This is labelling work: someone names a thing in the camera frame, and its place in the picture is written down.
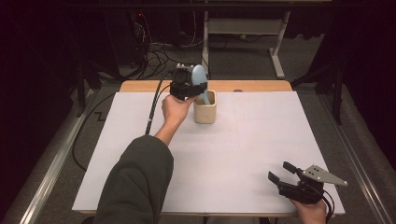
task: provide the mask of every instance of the beige cup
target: beige cup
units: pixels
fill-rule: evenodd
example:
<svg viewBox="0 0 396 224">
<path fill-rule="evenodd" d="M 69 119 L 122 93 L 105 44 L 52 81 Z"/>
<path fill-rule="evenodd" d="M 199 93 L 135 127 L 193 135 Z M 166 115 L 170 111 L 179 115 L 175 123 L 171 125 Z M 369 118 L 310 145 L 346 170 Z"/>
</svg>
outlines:
<svg viewBox="0 0 396 224">
<path fill-rule="evenodd" d="M 207 98 L 210 105 L 206 105 L 204 100 L 197 99 L 194 102 L 194 121 L 196 123 L 210 124 L 216 120 L 217 98 L 215 91 L 207 91 Z"/>
</svg>

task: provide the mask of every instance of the dark green sleeve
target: dark green sleeve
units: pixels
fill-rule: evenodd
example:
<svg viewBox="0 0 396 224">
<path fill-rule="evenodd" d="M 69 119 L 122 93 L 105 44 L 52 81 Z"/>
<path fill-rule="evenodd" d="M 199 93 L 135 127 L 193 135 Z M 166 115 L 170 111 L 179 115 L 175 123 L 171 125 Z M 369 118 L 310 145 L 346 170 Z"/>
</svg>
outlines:
<svg viewBox="0 0 396 224">
<path fill-rule="evenodd" d="M 173 157 L 160 139 L 136 138 L 111 170 L 94 223 L 157 223 L 173 173 Z"/>
</svg>

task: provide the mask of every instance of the wire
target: wire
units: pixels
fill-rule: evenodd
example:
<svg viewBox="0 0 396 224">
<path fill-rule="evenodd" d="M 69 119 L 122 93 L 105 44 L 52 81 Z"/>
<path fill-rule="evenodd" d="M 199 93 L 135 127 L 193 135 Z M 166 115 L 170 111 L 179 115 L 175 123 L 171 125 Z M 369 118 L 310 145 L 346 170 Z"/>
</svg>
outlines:
<svg viewBox="0 0 396 224">
<path fill-rule="evenodd" d="M 163 54 L 166 55 L 166 57 L 169 59 L 169 61 L 172 61 L 174 63 L 182 63 L 182 62 L 178 62 L 176 60 L 173 60 L 171 57 L 169 57 L 169 55 L 166 53 L 165 47 L 163 47 Z"/>
<path fill-rule="evenodd" d="M 327 204 L 328 208 L 329 208 L 329 212 L 327 213 L 326 216 L 326 223 L 329 223 L 330 218 L 332 217 L 332 214 L 334 213 L 334 200 L 332 199 L 332 196 L 326 191 L 324 190 L 324 192 L 326 192 L 329 197 L 332 199 L 332 205 L 329 203 L 329 201 L 327 200 L 327 198 L 325 198 L 317 189 L 314 189 L 313 187 L 306 185 L 307 187 L 309 187 L 310 189 L 312 189 L 315 193 L 317 193 L 318 195 L 321 196 L 321 199 Z"/>
<path fill-rule="evenodd" d="M 130 77 L 135 77 L 135 76 L 140 75 L 140 74 L 144 74 L 146 69 L 147 69 L 147 67 L 148 67 L 148 61 L 145 58 L 143 60 L 143 62 L 141 64 L 139 64 L 139 67 L 135 71 L 133 71 L 132 73 L 126 75 L 125 77 L 130 78 Z"/>
<path fill-rule="evenodd" d="M 197 20 L 196 20 L 196 16 L 195 16 L 195 11 L 192 12 L 192 15 L 194 16 L 194 36 L 192 38 L 192 41 L 190 43 L 190 46 L 194 43 L 195 40 L 195 36 L 196 36 L 196 32 L 197 32 Z"/>
<path fill-rule="evenodd" d="M 161 57 L 157 54 L 157 52 L 151 52 L 151 53 L 154 54 L 155 56 L 157 56 L 156 58 L 157 58 L 159 64 L 156 65 L 155 68 L 154 68 L 153 66 L 150 65 L 149 68 L 152 69 L 153 72 L 152 72 L 150 75 L 147 75 L 147 76 L 145 76 L 145 77 L 141 77 L 141 79 L 147 79 L 147 78 L 149 78 L 149 77 L 156 76 L 156 75 L 160 74 L 160 73 L 166 68 L 166 63 L 167 63 L 168 60 L 167 60 L 167 59 L 165 60 L 165 59 L 161 58 Z"/>
<path fill-rule="evenodd" d="M 160 87 L 163 84 L 163 80 L 165 79 L 165 77 L 166 77 L 166 73 L 163 74 L 163 76 L 161 77 L 160 82 L 158 83 L 158 86 L 157 86 L 157 90 L 155 91 L 154 99 L 152 100 L 151 111 L 148 116 L 148 126 L 146 128 L 146 134 L 149 134 L 149 130 L 151 129 L 151 123 L 152 123 L 152 119 L 154 118 L 155 107 L 157 106 L 157 101 L 158 101 L 158 99 L 157 99 L 158 91 L 160 90 Z"/>
<path fill-rule="evenodd" d="M 158 100 L 160 99 L 160 96 L 161 96 L 161 94 L 163 93 L 163 91 L 164 90 L 166 90 L 168 87 L 170 87 L 171 85 L 167 85 L 167 86 L 165 86 L 161 91 L 160 91 L 160 94 L 158 95 L 158 97 L 157 97 L 157 102 L 158 102 Z"/>
<path fill-rule="evenodd" d="M 85 123 L 87 122 L 88 118 L 90 117 L 90 115 L 93 113 L 93 111 L 100 105 L 102 104 L 104 101 L 106 101 L 107 99 L 109 99 L 111 96 L 115 95 L 116 93 L 111 93 L 110 95 L 108 95 L 107 97 L 105 97 L 105 99 L 103 99 L 101 102 L 99 102 L 94 108 L 93 110 L 91 110 L 91 112 L 87 115 L 87 117 L 85 117 L 84 121 L 82 121 L 82 124 L 76 134 L 76 138 L 73 141 L 73 145 L 72 145 L 72 156 L 73 156 L 73 160 L 76 163 L 76 165 L 81 168 L 81 170 L 83 170 L 84 172 L 87 171 L 87 168 L 85 168 L 83 165 L 81 165 L 81 163 L 79 163 L 79 161 L 76 158 L 76 142 L 78 140 L 78 137 L 81 133 L 81 130 L 83 129 Z"/>
<path fill-rule="evenodd" d="M 201 54 L 201 58 L 202 58 L 202 61 L 204 61 L 204 63 L 206 64 L 206 67 L 207 67 L 207 74 L 209 75 L 209 80 L 211 80 L 211 79 L 212 79 L 212 75 L 210 74 L 209 64 L 207 64 L 207 62 L 206 62 L 206 60 L 205 60 L 205 58 L 204 58 L 204 55 Z"/>
<path fill-rule="evenodd" d="M 146 27 L 148 28 L 148 37 L 149 37 L 149 41 L 150 41 L 150 43 L 152 44 L 152 38 L 151 38 L 151 34 L 150 34 L 150 32 L 149 32 L 149 24 L 148 24 L 148 21 L 146 20 L 145 14 L 143 14 L 143 12 L 140 12 L 140 13 L 142 14 L 142 17 L 143 17 L 143 19 L 145 20 Z"/>
<path fill-rule="evenodd" d="M 199 45 L 201 45 L 202 43 L 204 43 L 204 40 L 202 39 L 202 40 L 200 40 L 198 43 L 196 43 L 196 44 L 192 44 L 192 45 L 182 45 L 182 46 L 180 46 L 181 48 L 191 48 L 191 47 L 195 47 L 195 46 L 199 46 Z"/>
<path fill-rule="evenodd" d="M 334 214 L 334 210 L 335 210 L 335 205 L 334 205 L 334 199 L 332 198 L 332 195 L 330 195 L 329 192 L 327 192 L 326 190 L 324 190 L 324 192 L 329 195 L 330 199 L 332 200 L 332 213 L 330 214 L 330 217 L 332 217 L 332 214 Z"/>
</svg>

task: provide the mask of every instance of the light blue object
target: light blue object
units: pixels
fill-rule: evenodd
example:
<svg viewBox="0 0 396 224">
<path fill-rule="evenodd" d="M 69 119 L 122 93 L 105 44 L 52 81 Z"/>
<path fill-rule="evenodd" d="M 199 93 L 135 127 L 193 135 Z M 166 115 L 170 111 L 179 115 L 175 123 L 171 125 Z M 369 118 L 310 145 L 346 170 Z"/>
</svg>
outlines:
<svg viewBox="0 0 396 224">
<path fill-rule="evenodd" d="M 205 69 L 200 64 L 195 65 L 192 69 L 191 82 L 192 85 L 200 85 L 201 83 L 207 82 Z M 198 98 L 204 100 L 206 105 L 210 105 L 209 99 L 207 98 L 207 88 L 204 93 L 201 93 L 198 96 Z"/>
</svg>

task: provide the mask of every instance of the white paper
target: white paper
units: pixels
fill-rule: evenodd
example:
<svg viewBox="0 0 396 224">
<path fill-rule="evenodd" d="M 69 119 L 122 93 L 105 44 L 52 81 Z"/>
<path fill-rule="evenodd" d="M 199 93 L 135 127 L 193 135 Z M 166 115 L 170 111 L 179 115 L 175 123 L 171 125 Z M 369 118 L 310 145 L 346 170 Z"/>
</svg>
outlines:
<svg viewBox="0 0 396 224">
<path fill-rule="evenodd" d="M 217 95 L 215 123 L 195 123 L 191 106 L 169 146 L 175 169 L 163 213 L 295 213 L 268 180 L 268 172 L 295 185 L 299 178 L 282 167 L 283 161 L 302 169 L 316 164 L 328 170 L 296 92 Z M 153 96 L 116 94 L 73 210 L 96 210 L 111 168 L 131 141 L 145 133 Z M 151 134 L 163 123 L 161 99 Z M 325 189 L 334 199 L 334 213 L 344 214 L 334 185 L 325 184 Z"/>
</svg>

